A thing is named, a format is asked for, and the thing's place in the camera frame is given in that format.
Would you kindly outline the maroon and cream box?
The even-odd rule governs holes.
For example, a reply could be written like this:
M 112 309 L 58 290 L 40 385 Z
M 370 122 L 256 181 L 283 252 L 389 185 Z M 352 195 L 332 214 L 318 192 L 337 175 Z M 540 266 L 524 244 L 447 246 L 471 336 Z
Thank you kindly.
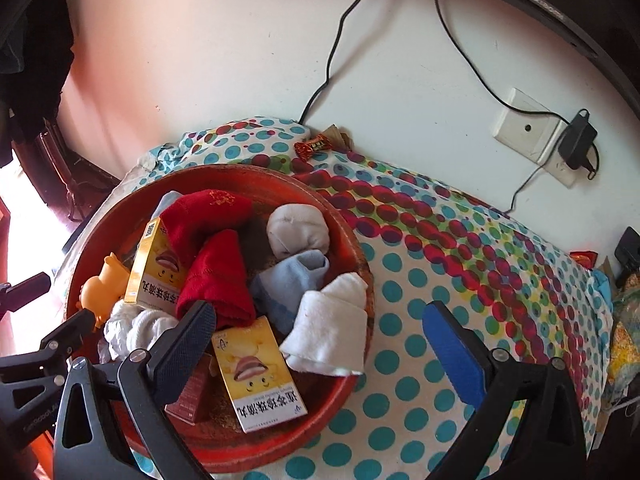
M 190 426 L 195 426 L 205 419 L 208 398 L 216 376 L 212 373 L 213 364 L 216 364 L 214 356 L 205 352 L 178 396 L 178 400 L 165 406 L 165 412 L 169 416 Z

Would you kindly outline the white sock pair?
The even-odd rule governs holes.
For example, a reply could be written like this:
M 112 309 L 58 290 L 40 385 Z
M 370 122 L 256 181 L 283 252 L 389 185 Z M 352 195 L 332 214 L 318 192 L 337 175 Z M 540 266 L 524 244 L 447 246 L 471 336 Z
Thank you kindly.
M 144 307 L 119 300 L 103 326 L 103 337 L 98 343 L 99 362 L 105 364 L 125 359 L 136 349 L 149 347 L 145 328 Z

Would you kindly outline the white sock ball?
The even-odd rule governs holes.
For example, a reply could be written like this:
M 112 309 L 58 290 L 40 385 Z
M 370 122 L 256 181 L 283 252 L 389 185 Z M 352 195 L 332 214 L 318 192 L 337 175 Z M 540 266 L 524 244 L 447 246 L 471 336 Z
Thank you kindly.
M 150 350 L 166 330 L 178 325 L 178 320 L 163 310 L 143 309 L 131 322 L 126 336 L 126 355 L 137 349 Z

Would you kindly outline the yellow cartoon medicine box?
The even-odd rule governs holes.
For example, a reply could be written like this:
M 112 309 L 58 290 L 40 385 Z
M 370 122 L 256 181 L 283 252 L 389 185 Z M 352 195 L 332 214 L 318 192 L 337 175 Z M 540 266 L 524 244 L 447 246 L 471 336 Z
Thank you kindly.
M 307 414 L 264 316 L 251 326 L 214 333 L 212 345 L 243 432 L 250 434 Z

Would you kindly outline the red sock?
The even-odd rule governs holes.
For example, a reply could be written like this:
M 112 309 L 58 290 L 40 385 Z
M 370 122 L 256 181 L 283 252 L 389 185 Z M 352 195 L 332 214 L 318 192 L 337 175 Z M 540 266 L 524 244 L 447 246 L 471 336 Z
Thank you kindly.
M 250 198 L 225 190 L 204 190 L 179 197 L 160 214 L 160 220 L 170 248 L 187 269 L 209 237 L 242 226 L 252 215 Z
M 256 320 L 239 234 L 235 230 L 219 231 L 206 240 L 186 274 L 176 318 L 181 320 L 197 301 L 205 301 L 214 308 L 217 330 L 250 326 Z

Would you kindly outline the white towel sock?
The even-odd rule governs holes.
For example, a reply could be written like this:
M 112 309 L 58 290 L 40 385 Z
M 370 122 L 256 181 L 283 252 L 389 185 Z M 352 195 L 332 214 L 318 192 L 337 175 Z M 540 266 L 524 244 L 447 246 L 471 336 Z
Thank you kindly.
M 285 363 L 299 373 L 347 377 L 364 371 L 368 284 L 343 273 L 303 294 L 292 330 L 280 344 Z

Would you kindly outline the orange toy duck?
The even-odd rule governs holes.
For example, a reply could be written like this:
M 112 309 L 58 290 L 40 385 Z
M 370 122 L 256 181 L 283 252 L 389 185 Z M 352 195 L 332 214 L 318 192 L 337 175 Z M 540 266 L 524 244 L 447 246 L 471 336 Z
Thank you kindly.
M 111 252 L 104 258 L 100 273 L 81 286 L 78 306 L 94 314 L 96 328 L 105 324 L 116 302 L 124 298 L 129 277 L 130 271 Z

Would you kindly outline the blue white patterned cloth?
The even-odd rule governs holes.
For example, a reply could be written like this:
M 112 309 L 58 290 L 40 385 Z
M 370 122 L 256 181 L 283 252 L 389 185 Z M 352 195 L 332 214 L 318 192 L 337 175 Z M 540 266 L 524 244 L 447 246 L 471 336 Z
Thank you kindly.
M 613 289 L 608 276 L 601 270 L 592 271 L 594 305 L 598 311 L 613 315 Z

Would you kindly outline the red snack packet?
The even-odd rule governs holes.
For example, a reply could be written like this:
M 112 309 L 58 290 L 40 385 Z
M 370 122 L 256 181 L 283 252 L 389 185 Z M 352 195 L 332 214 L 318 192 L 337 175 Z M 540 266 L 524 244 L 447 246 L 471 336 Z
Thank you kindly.
M 570 258 L 583 268 L 592 270 L 596 267 L 598 254 L 592 250 L 574 250 L 570 252 Z

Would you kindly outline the black clamp stand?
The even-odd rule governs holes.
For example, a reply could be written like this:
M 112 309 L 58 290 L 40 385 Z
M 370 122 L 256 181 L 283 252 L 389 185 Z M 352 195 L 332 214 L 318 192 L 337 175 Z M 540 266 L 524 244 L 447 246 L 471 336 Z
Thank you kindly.
M 622 269 L 629 273 L 636 273 L 640 266 L 640 235 L 627 226 L 614 250 L 614 256 Z

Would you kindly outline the blue grey sock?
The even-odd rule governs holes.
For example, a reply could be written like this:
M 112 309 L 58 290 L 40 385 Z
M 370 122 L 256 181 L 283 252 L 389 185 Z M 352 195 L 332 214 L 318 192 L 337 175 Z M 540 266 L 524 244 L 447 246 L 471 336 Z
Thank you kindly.
M 256 311 L 282 335 L 293 328 L 305 292 L 318 290 L 329 260 L 319 249 L 306 250 L 258 273 L 250 283 Z
M 158 202 L 155 209 L 153 210 L 150 219 L 154 220 L 156 218 L 160 218 L 160 215 L 162 214 L 162 212 L 165 211 L 168 207 L 170 207 L 173 203 L 175 203 L 175 201 L 178 200 L 180 197 L 182 197 L 182 194 L 177 191 L 169 191 L 165 193 L 160 199 L 160 201 Z

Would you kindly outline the black power adapter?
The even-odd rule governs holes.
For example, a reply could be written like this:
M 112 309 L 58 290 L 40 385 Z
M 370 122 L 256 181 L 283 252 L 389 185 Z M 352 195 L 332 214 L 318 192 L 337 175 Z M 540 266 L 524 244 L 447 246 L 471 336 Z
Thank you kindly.
M 597 130 L 590 124 L 589 110 L 578 110 L 575 117 L 562 133 L 558 153 L 571 170 L 582 168 L 582 158 L 586 149 L 594 143 Z

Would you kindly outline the red candy wrapper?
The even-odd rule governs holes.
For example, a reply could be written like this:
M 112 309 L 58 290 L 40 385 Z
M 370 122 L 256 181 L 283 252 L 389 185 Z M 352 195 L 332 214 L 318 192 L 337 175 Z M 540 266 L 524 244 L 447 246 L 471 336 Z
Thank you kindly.
M 297 158 L 306 162 L 311 159 L 314 154 L 331 151 L 333 148 L 330 139 L 324 134 L 318 134 L 314 138 L 306 141 L 296 142 L 294 144 L 294 152 Z

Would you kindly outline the dark hanging clothes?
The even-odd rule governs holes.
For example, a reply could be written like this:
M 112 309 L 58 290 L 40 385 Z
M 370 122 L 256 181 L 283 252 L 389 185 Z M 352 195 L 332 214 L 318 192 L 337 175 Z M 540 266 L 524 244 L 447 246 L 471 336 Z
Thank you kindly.
M 58 116 L 74 60 L 66 0 L 1 0 L 1 165 Z

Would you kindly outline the white wall socket plate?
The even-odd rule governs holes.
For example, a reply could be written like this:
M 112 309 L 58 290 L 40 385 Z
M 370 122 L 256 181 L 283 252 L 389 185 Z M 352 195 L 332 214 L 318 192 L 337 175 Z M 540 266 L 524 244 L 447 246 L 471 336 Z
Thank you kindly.
M 548 112 L 548 108 L 518 88 L 510 91 L 506 102 L 519 110 Z M 557 151 L 551 151 L 566 125 L 559 118 L 549 115 L 521 114 L 507 108 L 497 122 L 494 138 L 525 159 L 541 166 L 566 188 L 571 188 L 577 171 L 571 170 Z

